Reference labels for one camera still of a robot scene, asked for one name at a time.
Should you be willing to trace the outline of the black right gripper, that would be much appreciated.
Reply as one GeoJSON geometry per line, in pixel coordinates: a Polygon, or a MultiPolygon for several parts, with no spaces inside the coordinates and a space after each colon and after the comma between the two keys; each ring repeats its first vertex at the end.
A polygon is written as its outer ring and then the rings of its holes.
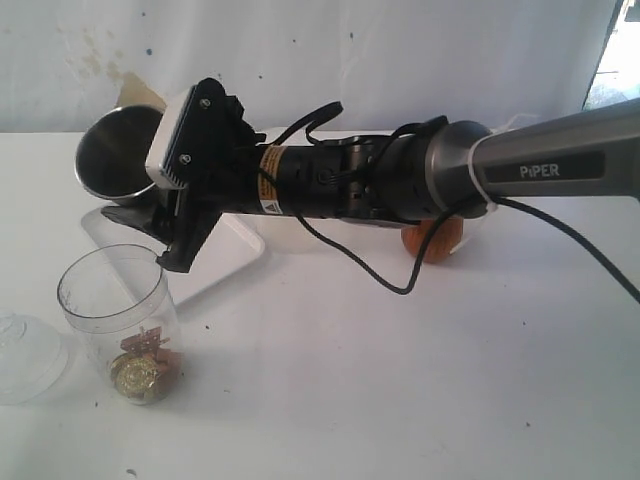
{"type": "Polygon", "coordinates": [[[181,190],[155,185],[160,191],[155,206],[105,206],[101,215],[145,235],[157,233],[166,249],[156,262],[181,274],[190,272],[224,213],[392,226],[394,212],[381,201],[364,171],[385,138],[322,140],[313,134],[342,111],[338,101],[325,104],[273,140],[242,116],[233,122],[231,156],[215,162],[198,182],[181,190]]]}

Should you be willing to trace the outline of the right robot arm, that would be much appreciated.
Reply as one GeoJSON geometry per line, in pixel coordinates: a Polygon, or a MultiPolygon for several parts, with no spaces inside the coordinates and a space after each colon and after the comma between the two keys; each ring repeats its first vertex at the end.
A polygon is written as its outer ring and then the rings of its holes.
{"type": "Polygon", "coordinates": [[[405,226],[488,199],[639,194],[639,104],[627,101],[494,133],[438,117],[388,135],[264,142],[234,105],[193,101],[163,117],[147,157],[160,198],[109,206],[110,221],[161,242],[186,273],[221,215],[405,226]]]}

